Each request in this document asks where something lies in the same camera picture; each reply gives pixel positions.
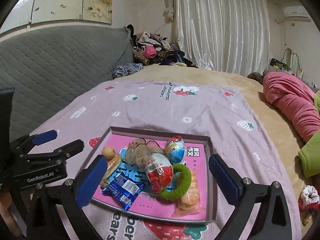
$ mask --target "blue snack packet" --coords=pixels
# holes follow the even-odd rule
[[[124,210],[129,210],[144,187],[143,182],[134,182],[122,172],[102,190],[102,193],[114,197],[121,203]]]

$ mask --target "floral cloth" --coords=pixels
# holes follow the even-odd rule
[[[127,63],[123,66],[114,67],[112,71],[112,77],[118,78],[118,77],[129,76],[142,69],[143,69],[142,63]]]

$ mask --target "kinder joy egg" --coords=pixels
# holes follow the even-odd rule
[[[167,188],[173,178],[173,168],[164,155],[152,153],[146,165],[146,175],[154,193]]]
[[[181,163],[187,154],[184,142],[180,136],[170,138],[165,147],[165,154],[171,164]]]

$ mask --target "screw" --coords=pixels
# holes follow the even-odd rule
[[[275,186],[276,188],[281,187],[280,183],[279,183],[279,182],[277,182],[277,181],[275,181],[275,182],[273,183],[273,186]]]
[[[243,182],[244,182],[244,184],[247,184],[247,185],[249,185],[249,184],[251,184],[251,179],[249,179],[249,178],[244,178],[243,179]]]
[[[43,187],[43,184],[41,182],[38,183],[37,186],[36,186],[37,189],[41,189],[42,187]]]
[[[72,183],[73,183],[73,179],[67,179],[67,180],[64,182],[64,184],[66,184],[67,186],[72,185]]]

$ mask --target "strawberry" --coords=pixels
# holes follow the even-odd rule
[[[145,227],[161,240],[191,240],[191,236],[184,234],[185,225],[167,224],[155,220],[143,220]]]
[[[174,91],[174,93],[176,94],[176,95],[178,95],[178,96],[188,96],[189,95],[189,92],[185,92],[185,91],[181,91],[181,90],[179,90],[179,91]]]
[[[231,94],[231,93],[229,93],[229,92],[224,92],[224,95],[225,95],[226,97],[233,97],[233,94]]]
[[[110,89],[113,89],[113,88],[115,88],[115,87],[114,86],[109,86],[109,87],[104,88],[104,90],[110,90]]]
[[[92,138],[89,140],[88,144],[91,148],[93,148],[96,143],[101,139],[101,137]]]

